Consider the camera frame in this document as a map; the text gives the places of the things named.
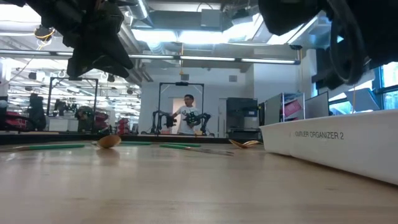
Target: man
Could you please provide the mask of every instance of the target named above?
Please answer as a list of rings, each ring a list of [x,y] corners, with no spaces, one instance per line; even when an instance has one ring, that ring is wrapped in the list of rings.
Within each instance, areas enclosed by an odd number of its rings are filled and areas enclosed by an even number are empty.
[[[196,109],[192,103],[194,98],[192,95],[187,94],[184,97],[185,106],[180,107],[172,116],[175,118],[178,115],[181,115],[180,127],[178,127],[178,134],[195,134],[194,125],[188,124],[184,119],[188,114],[194,113],[195,115],[199,115],[199,110]]]

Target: wooden table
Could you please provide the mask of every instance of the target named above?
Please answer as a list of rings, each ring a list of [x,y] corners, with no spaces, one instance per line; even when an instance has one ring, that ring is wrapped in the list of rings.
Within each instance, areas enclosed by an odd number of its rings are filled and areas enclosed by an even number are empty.
[[[261,148],[235,152],[0,153],[0,223],[398,223],[398,187]]]

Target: table surface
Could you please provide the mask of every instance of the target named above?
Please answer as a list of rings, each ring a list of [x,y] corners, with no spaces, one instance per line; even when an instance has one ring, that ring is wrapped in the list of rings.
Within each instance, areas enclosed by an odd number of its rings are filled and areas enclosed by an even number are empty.
[[[261,148],[0,153],[0,223],[398,223],[398,187]]]

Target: person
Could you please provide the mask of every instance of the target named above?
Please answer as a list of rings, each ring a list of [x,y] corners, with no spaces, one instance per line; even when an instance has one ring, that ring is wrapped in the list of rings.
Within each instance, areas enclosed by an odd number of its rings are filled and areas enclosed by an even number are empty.
[[[178,115],[181,115],[180,126],[178,127],[178,134],[195,134],[195,126],[193,124],[188,124],[184,119],[188,114],[194,113],[195,115],[199,115],[199,110],[194,107],[193,101],[195,99],[192,95],[187,94],[184,96],[185,106],[180,107],[172,117],[175,118]]]

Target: white t-shirt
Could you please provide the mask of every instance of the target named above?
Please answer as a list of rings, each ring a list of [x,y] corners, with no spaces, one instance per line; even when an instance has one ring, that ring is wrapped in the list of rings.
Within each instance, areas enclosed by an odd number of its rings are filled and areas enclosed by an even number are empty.
[[[195,134],[195,127],[191,128],[187,121],[184,121],[184,119],[187,117],[187,114],[194,112],[195,115],[199,115],[199,110],[196,107],[187,107],[187,106],[182,106],[180,109],[175,112],[176,114],[181,115],[181,120],[180,120],[180,127],[178,128],[178,133],[183,133],[183,134]]]

